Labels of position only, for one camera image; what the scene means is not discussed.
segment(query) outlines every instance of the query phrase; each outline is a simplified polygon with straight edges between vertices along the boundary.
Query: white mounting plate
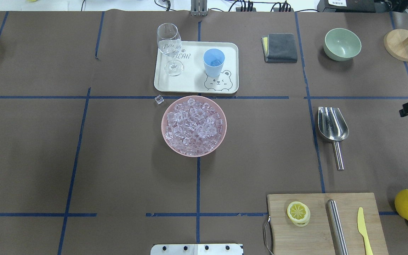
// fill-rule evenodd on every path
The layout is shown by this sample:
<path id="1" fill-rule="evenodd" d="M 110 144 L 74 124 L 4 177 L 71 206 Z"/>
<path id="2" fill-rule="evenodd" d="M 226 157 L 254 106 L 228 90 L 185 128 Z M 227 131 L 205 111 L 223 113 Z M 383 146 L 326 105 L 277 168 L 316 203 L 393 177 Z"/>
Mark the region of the white mounting plate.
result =
<path id="1" fill-rule="evenodd" d="M 204 70 L 203 56 L 212 48 L 225 54 L 225 62 L 220 76 L 210 79 Z M 170 60 L 157 50 L 154 86 L 158 91 L 233 94 L 238 90 L 238 47 L 233 43 L 182 41 L 182 51 L 175 56 L 175 60 L 183 63 L 183 72 L 178 76 L 165 72 Z"/>
<path id="2" fill-rule="evenodd" d="M 151 255 L 243 255 L 243 245 L 242 244 L 154 245 L 151 249 Z"/>

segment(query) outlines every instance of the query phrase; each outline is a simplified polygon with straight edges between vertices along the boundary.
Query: wooden round base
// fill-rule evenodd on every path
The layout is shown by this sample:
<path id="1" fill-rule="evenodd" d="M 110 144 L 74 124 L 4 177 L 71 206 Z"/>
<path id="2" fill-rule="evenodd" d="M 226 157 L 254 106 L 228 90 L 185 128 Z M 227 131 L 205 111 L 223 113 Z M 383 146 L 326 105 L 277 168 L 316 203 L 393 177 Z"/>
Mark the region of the wooden round base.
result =
<path id="1" fill-rule="evenodd" d="M 408 30 L 395 29 L 390 31 L 384 37 L 384 45 L 387 52 L 398 60 L 408 62 L 408 45 L 403 41 L 408 37 Z"/>

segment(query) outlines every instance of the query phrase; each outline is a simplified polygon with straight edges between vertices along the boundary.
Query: wooden cutting board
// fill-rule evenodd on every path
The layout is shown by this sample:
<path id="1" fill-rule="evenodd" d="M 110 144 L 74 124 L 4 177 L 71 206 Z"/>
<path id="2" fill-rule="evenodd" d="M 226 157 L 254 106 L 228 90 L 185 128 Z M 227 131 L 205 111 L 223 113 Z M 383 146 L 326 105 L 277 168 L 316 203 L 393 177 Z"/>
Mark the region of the wooden cutting board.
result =
<path id="1" fill-rule="evenodd" d="M 366 254 L 363 237 L 357 228 L 358 207 L 363 207 L 366 229 L 374 255 L 388 255 L 373 193 L 267 195 L 273 234 L 273 253 L 275 255 L 334 255 L 335 246 L 326 207 L 329 199 L 335 200 L 338 207 L 349 255 Z M 295 226 L 288 218 L 286 210 L 293 201 L 300 201 L 309 207 L 311 218 L 307 226 Z"/>

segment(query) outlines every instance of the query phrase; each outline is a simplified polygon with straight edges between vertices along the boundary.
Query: pink bowl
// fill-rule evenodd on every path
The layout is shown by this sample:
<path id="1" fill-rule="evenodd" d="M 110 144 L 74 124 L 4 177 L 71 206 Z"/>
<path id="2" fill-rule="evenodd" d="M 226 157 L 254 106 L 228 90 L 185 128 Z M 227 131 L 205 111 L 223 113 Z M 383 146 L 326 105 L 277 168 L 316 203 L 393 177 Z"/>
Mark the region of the pink bowl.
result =
<path id="1" fill-rule="evenodd" d="M 173 112 L 173 111 L 174 111 L 173 108 L 175 107 L 176 104 L 178 104 L 178 103 L 183 103 L 183 102 L 187 101 L 190 97 L 191 97 L 191 98 L 194 98 L 196 101 L 199 101 L 199 102 L 201 102 L 201 103 L 206 103 L 206 102 L 209 103 L 209 105 L 210 105 L 211 107 L 213 107 L 217 113 L 220 114 L 220 118 L 223 120 L 223 125 L 222 125 L 222 128 L 221 128 L 221 139 L 220 139 L 220 141 L 217 143 L 217 145 L 215 146 L 215 148 L 213 148 L 211 151 L 206 152 L 206 153 L 201 154 L 201 155 L 186 155 L 186 154 L 180 153 L 180 152 L 178 152 L 177 150 L 175 150 L 175 148 L 173 148 L 173 147 L 169 144 L 168 140 L 165 138 L 166 126 L 168 126 L 168 120 L 167 120 L 166 115 L 167 115 L 169 112 Z M 223 110 L 221 109 L 221 107 L 220 107 L 219 105 L 217 105 L 217 103 L 215 103 L 214 101 L 208 99 L 207 97 L 201 97 L 201 96 L 188 96 L 188 97 L 182 97 L 182 98 L 176 100 L 174 103 L 172 103 L 172 104 L 166 109 L 165 113 L 163 114 L 163 118 L 161 119 L 161 122 L 162 122 L 162 124 L 161 124 L 161 126 L 162 126 L 161 134 L 162 134 L 163 139 L 165 140 L 166 144 L 167 144 L 172 150 L 174 150 L 175 152 L 177 152 L 178 154 L 184 155 L 184 156 L 190 157 L 190 158 L 202 157 L 203 155 L 207 155 L 207 154 L 213 152 L 214 150 L 216 150 L 216 149 L 220 146 L 220 144 L 221 144 L 221 142 L 223 141 L 223 139 L 225 138 L 226 129 L 227 129 L 227 127 L 228 127 L 228 123 L 226 122 L 225 113 L 223 112 Z"/>

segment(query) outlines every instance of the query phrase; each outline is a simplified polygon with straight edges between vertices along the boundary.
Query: plastic knife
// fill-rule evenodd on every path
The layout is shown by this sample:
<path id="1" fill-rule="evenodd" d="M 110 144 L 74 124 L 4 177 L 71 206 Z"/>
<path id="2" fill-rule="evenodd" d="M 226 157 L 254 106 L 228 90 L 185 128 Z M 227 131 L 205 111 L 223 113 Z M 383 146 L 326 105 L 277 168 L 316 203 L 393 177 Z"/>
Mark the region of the plastic knife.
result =
<path id="1" fill-rule="evenodd" d="M 364 223 L 363 208 L 358 208 L 357 216 L 358 232 L 363 236 L 364 250 L 366 250 L 366 255 L 373 255 L 371 250 L 371 245 L 369 244 L 368 232 L 366 231 L 366 224 Z"/>

